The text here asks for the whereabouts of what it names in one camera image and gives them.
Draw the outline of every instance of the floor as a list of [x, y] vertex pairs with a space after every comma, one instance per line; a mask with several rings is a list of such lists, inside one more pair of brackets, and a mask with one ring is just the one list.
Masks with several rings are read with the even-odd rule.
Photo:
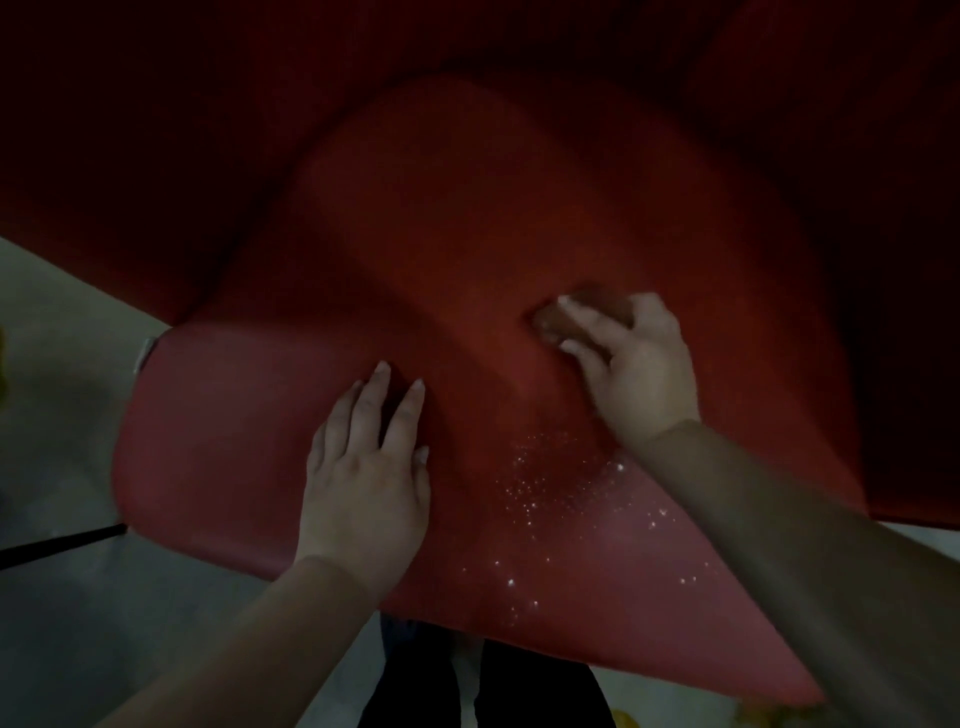
[[[132, 367], [164, 326], [0, 239], [0, 327], [10, 395], [0, 411], [0, 547], [114, 522], [109, 464]], [[960, 557], [960, 534], [903, 529]], [[204, 649], [264, 589], [257, 579], [135, 534], [0, 572], [0, 724], [86, 726]], [[382, 668], [372, 620], [300, 725], [354, 726]], [[456, 663], [464, 725], [476, 674]], [[734, 701], [596, 670], [643, 728], [721, 728]]]

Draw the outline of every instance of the red upholstered chair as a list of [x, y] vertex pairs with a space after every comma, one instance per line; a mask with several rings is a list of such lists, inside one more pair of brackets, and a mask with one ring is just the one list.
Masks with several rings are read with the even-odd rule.
[[[523, 314], [586, 281], [656, 288], [711, 424], [853, 507], [960, 522], [958, 355], [929, 335], [957, 267], [957, 84], [938, 75], [957, 13], [365, 8], [13, 10], [0, 53], [29, 63], [4, 79], [0, 233], [176, 324], [117, 446], [125, 519], [277, 575], [310, 433], [385, 355], [430, 388], [435, 492], [386, 608], [818, 699]], [[477, 70], [530, 59], [554, 68]]]

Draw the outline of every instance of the chair backrest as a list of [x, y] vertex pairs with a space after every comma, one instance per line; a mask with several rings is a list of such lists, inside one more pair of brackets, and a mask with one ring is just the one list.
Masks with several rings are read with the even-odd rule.
[[10, 4], [3, 26], [0, 234], [168, 322], [313, 136], [395, 79], [536, 62], [668, 101], [812, 231], [874, 512], [960, 523], [956, 3], [92, 0]]

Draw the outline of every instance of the dark red fabric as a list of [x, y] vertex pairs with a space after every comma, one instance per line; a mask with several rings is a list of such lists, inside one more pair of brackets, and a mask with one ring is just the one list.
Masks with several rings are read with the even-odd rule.
[[115, 459], [124, 519], [278, 575], [312, 431], [387, 356], [398, 378], [427, 381], [434, 493], [392, 613], [721, 692], [818, 699], [525, 320], [591, 280], [661, 291], [706, 420], [864, 507], [845, 356], [777, 193], [609, 83], [487, 74], [385, 93], [309, 154], [141, 374]]

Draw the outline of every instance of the yellow object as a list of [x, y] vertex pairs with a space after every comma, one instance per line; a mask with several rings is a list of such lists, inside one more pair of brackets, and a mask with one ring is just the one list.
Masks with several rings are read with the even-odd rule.
[[640, 728], [640, 724], [623, 711], [611, 711], [616, 728]]

